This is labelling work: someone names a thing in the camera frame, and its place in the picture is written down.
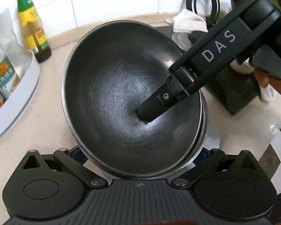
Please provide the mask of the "person's right hand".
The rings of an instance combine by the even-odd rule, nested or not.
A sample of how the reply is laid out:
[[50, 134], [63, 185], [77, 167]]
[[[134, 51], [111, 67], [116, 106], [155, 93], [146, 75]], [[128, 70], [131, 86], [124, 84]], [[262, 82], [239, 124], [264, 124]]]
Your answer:
[[281, 95], [281, 80], [259, 70], [254, 70], [254, 76], [261, 87], [266, 88], [271, 85]]

